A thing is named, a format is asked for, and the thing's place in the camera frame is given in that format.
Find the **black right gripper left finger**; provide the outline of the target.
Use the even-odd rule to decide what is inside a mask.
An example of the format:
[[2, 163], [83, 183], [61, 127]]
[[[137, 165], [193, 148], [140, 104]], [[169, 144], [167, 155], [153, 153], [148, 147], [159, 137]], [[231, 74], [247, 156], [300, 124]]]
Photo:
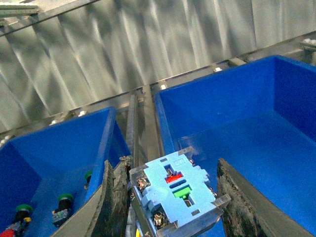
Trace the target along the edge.
[[128, 169], [132, 166], [132, 156], [119, 160], [116, 167], [104, 162], [102, 184], [53, 237], [125, 236], [129, 210]]

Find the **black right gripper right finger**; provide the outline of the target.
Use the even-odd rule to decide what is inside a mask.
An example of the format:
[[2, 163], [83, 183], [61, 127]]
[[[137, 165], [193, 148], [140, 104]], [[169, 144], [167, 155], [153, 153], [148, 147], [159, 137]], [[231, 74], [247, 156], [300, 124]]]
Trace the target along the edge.
[[227, 237], [312, 237], [225, 159], [217, 163], [217, 192], [229, 195], [222, 222]]

